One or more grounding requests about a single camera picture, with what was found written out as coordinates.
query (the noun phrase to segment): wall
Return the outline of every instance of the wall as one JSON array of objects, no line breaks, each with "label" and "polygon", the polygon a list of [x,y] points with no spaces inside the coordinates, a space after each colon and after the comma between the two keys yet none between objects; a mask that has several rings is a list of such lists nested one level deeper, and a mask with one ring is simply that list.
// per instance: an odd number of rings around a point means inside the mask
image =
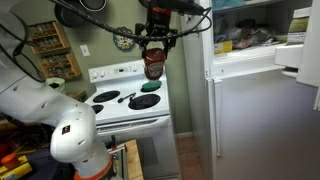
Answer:
[{"label": "wall", "polygon": [[[13,12],[24,19],[29,25],[56,20],[54,16],[54,4],[44,0],[26,0],[15,6]],[[134,30],[135,23],[145,23],[146,9],[137,0],[108,0],[104,10],[98,13],[90,13],[90,15],[112,27],[125,26]],[[171,28],[177,28],[179,31],[181,29],[180,19],[177,14],[174,14],[172,17]],[[138,46],[135,46],[130,52],[122,52],[114,45],[111,33],[107,33],[105,30],[99,29],[89,23],[85,23],[79,28],[65,28],[65,31],[83,73],[80,78],[67,82],[67,91],[84,89],[87,91],[88,96],[90,96],[95,92],[95,87],[89,82],[89,68],[141,59],[141,51]],[[83,57],[81,55],[79,46],[82,44],[88,45],[91,56]],[[159,43],[153,43],[148,47],[157,45]],[[24,52],[37,63],[39,56],[32,54],[29,47],[25,47]],[[26,67],[30,67],[24,62],[21,63]],[[177,41],[177,46],[169,53],[166,68],[171,112],[176,133],[190,132],[192,131],[192,126],[181,39]]]}]

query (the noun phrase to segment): cabinet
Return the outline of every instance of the cabinet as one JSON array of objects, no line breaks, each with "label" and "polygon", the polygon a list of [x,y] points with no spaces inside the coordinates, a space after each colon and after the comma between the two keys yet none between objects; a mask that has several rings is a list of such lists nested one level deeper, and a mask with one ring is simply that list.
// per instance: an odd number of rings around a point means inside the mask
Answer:
[{"label": "cabinet", "polygon": [[31,47],[34,54],[41,56],[40,68],[45,78],[72,79],[81,75],[68,37],[60,23],[44,22],[29,26],[29,41],[38,44]]},{"label": "cabinet", "polygon": [[72,79],[81,75],[73,53],[45,56],[39,60],[39,64],[46,78]]},{"label": "cabinet", "polygon": [[29,33],[29,41],[38,44],[38,47],[31,47],[34,54],[70,49],[70,43],[62,25],[55,21],[30,25]]}]

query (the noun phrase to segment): stove burner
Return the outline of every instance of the stove burner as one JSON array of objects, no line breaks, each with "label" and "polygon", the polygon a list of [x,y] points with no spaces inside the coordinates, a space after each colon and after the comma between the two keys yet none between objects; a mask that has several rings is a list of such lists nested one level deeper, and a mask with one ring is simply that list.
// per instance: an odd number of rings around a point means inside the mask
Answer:
[{"label": "stove burner", "polygon": [[142,95],[130,101],[129,108],[133,110],[147,109],[158,104],[160,99],[160,96],[156,94]]},{"label": "stove burner", "polygon": [[119,94],[120,94],[119,91],[108,91],[108,92],[102,93],[102,94],[98,95],[97,97],[95,97],[93,99],[93,102],[101,103],[101,102],[110,101],[110,100],[116,98],[117,96],[119,96]]},{"label": "stove burner", "polygon": [[94,110],[94,112],[95,112],[96,114],[98,114],[99,112],[101,112],[102,109],[103,109],[103,105],[93,105],[93,106],[91,106],[91,107],[92,107],[92,109]]}]

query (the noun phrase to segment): green burner cover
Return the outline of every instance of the green burner cover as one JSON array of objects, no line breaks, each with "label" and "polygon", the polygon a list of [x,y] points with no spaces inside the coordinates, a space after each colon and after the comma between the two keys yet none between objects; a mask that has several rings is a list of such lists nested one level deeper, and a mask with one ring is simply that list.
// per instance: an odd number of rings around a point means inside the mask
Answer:
[{"label": "green burner cover", "polygon": [[152,92],[157,89],[159,89],[162,85],[161,81],[156,81],[156,82],[147,82],[142,85],[141,92]]}]

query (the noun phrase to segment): white electric stove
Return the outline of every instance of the white electric stove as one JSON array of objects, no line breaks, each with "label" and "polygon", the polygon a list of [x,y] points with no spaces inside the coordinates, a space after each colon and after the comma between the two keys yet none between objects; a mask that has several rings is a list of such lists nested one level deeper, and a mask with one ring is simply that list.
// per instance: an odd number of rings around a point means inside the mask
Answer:
[{"label": "white electric stove", "polygon": [[108,142],[114,135],[118,143],[136,139],[144,179],[179,179],[165,73],[151,92],[142,89],[148,82],[143,60],[89,69],[89,77],[96,92],[85,103],[96,112],[99,137]]}]

